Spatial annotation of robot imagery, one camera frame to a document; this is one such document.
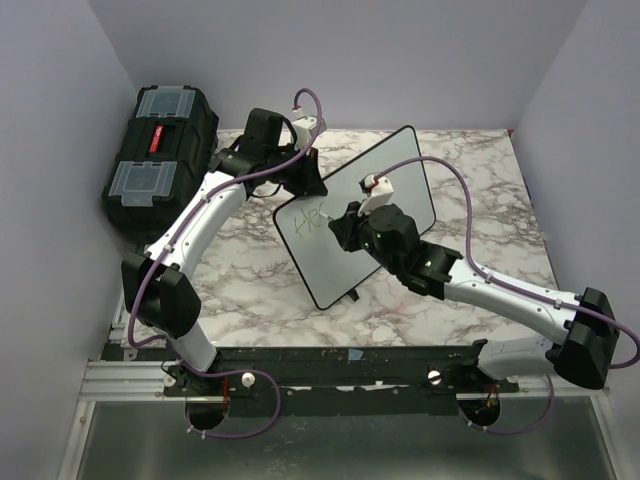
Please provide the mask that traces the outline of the white whiteboard black frame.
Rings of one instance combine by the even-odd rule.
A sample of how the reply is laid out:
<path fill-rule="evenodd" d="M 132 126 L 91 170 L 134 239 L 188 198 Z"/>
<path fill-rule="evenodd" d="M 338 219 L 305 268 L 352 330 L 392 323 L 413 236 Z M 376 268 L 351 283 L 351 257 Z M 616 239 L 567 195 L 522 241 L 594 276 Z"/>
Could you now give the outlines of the white whiteboard black frame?
<path fill-rule="evenodd" d="M 328 309 L 380 268 L 362 251 L 343 251 L 319 212 L 333 218 L 343 215 L 349 202 L 365 198 L 359 186 L 364 177 L 420 154 L 415 129 L 405 125 L 343 165 L 330 168 L 323 178 L 327 196 L 295 197 L 276 208 L 276 229 L 318 309 Z"/>

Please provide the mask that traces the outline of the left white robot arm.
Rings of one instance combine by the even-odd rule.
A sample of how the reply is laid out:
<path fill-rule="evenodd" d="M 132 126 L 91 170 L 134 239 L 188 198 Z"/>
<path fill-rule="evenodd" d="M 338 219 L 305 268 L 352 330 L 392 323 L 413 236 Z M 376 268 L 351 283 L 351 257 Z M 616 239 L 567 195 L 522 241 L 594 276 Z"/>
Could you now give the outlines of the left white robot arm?
<path fill-rule="evenodd" d="M 312 146 L 326 123 L 299 106 L 292 114 L 253 109 L 243 134 L 212 157 L 201 186 L 167 232 L 145 252 L 128 253 L 121 264 L 129 322 L 153 329 L 191 365 L 187 382 L 201 395 L 214 393 L 222 380 L 212 364 L 216 347 L 198 323 L 201 301 L 191 283 L 206 249 L 266 182 L 302 197 L 327 193 Z"/>

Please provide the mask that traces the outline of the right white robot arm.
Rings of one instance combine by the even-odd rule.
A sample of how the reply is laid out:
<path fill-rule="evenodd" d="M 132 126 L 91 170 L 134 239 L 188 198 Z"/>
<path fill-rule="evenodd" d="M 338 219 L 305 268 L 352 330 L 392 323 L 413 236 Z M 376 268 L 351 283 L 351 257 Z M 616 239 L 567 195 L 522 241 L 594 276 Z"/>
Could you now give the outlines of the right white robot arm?
<path fill-rule="evenodd" d="M 603 292 L 546 290 L 474 268 L 458 251 L 422 240 L 414 219 L 396 205 L 366 215 L 359 207 L 352 202 L 328 222 L 344 251 L 366 252 L 415 294 L 479 307 L 534 331 L 529 338 L 479 341 L 478 357 L 459 370 L 467 389 L 480 392 L 509 376 L 552 373 L 586 389 L 605 386 L 619 332 Z"/>

